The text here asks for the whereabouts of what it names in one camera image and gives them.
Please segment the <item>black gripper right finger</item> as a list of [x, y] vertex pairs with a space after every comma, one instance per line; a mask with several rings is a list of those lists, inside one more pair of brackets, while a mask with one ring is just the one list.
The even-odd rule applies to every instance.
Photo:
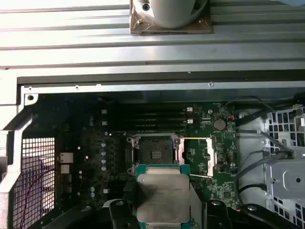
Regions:
[[219, 200], [209, 200], [202, 209], [203, 229], [300, 229], [286, 218], [257, 204], [246, 204], [239, 210]]

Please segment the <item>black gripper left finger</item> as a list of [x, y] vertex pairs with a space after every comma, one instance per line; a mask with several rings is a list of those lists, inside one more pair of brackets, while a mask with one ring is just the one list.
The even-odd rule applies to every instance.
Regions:
[[139, 229], [141, 226], [123, 199], [105, 202], [101, 209], [76, 205], [58, 216], [50, 213], [32, 229]]

